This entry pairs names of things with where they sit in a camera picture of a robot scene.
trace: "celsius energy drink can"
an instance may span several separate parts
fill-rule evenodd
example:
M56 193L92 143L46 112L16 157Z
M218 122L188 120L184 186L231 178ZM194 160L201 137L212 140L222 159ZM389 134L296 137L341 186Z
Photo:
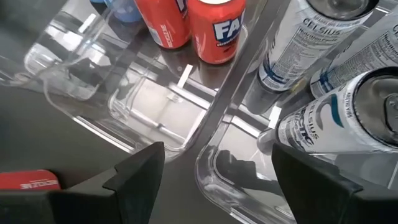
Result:
M309 153L398 152L398 67L366 72L288 115L282 144ZM257 145L269 149L260 134Z
M285 91L306 69L355 31L378 0L292 0L259 70L263 84Z
M398 66L398 7L375 23L329 67L311 78L311 92L318 98L363 72Z

